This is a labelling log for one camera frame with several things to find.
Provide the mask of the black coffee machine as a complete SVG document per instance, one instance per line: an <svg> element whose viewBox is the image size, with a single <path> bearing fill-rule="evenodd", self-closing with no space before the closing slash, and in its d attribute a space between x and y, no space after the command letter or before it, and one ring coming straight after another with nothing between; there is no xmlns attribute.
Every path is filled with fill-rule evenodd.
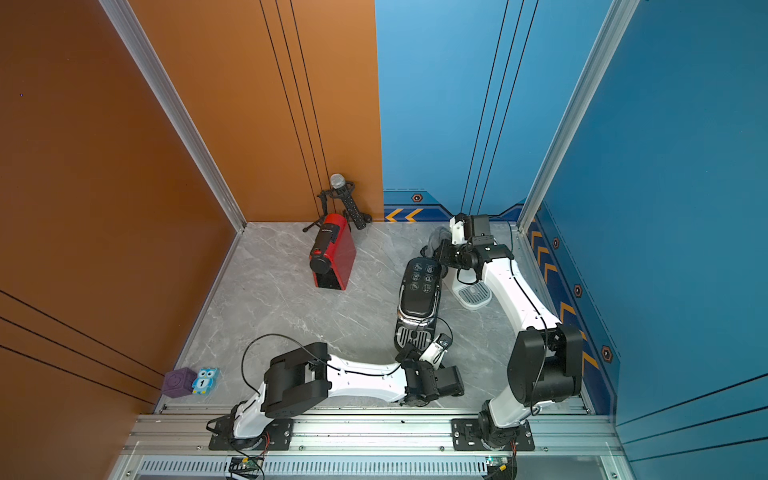
<svg viewBox="0 0 768 480"><path fill-rule="evenodd" d="M413 345L423 352L436 337L441 297L441 266L432 258L411 259L401 282L394 344L398 351Z"/></svg>

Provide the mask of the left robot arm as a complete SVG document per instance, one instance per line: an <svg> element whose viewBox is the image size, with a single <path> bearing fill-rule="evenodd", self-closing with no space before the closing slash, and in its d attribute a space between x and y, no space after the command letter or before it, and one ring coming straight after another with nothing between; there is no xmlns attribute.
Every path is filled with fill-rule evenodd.
<svg viewBox="0 0 768 480"><path fill-rule="evenodd" d="M292 419L336 397L362 397L388 404L425 406L460 397L464 383L456 366L443 367L407 349L391 364L370 364L333 355L328 345L301 345L274 357L251 399L232 414L232 436L261 436L277 419Z"/></svg>

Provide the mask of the red coffee machine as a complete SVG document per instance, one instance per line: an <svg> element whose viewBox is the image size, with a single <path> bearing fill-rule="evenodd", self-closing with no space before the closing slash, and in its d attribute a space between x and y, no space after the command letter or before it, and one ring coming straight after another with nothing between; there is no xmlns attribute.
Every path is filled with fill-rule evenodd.
<svg viewBox="0 0 768 480"><path fill-rule="evenodd" d="M345 290L356 258L356 247L345 217L328 214L309 254L309 267L318 288Z"/></svg>

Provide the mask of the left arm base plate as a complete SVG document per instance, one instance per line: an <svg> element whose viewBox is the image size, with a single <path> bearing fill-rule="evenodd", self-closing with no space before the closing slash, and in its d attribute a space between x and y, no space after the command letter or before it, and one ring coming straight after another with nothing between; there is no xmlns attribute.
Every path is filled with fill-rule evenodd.
<svg viewBox="0 0 768 480"><path fill-rule="evenodd" d="M238 431L234 418L221 416L205 425L210 434L208 448L212 451L244 451L246 453L287 451L290 447L294 420L275 419L266 425L258 424L254 431Z"/></svg>

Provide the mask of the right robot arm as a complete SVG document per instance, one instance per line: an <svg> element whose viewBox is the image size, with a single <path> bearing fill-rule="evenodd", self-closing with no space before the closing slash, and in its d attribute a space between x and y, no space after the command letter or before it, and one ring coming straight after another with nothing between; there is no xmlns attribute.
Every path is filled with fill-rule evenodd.
<svg viewBox="0 0 768 480"><path fill-rule="evenodd" d="M543 405L581 393L583 337L550 312L522 276L513 253L496 243L461 245L442 239L433 257L442 266L472 270L498 300L515 332L507 386L478 414L482 441L492 449L514 444Z"/></svg>

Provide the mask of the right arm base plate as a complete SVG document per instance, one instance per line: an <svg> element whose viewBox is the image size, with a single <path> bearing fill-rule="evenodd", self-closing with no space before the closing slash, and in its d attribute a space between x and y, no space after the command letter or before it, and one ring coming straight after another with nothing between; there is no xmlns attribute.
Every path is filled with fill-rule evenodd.
<svg viewBox="0 0 768 480"><path fill-rule="evenodd" d="M450 420L451 438L455 451L517 451L532 452L535 443L530 425L498 428L490 420L454 418Z"/></svg>

